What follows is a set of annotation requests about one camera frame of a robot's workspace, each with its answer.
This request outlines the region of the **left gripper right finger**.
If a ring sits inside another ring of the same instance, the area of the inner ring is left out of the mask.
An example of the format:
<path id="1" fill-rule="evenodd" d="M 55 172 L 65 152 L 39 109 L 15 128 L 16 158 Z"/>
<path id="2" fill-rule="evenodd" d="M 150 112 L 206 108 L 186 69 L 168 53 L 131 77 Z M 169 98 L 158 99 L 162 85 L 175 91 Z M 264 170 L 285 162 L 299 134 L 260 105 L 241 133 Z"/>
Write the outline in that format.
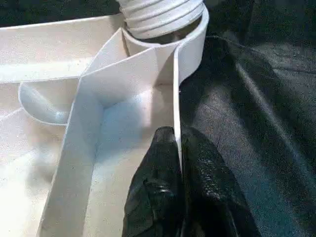
<path id="1" fill-rule="evenodd" d="M 185 237 L 259 237 L 245 196 L 216 146 L 195 128 L 183 129 Z"/>

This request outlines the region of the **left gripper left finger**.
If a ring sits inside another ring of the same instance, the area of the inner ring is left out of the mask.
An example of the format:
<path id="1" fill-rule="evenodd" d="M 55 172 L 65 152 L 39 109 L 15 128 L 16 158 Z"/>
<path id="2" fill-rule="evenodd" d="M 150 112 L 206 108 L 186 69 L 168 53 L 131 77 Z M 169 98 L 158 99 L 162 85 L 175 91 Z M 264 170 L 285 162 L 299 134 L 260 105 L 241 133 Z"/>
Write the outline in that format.
<path id="1" fill-rule="evenodd" d="M 179 237 L 184 192 L 174 129 L 158 128 L 131 180 L 122 236 Z"/>

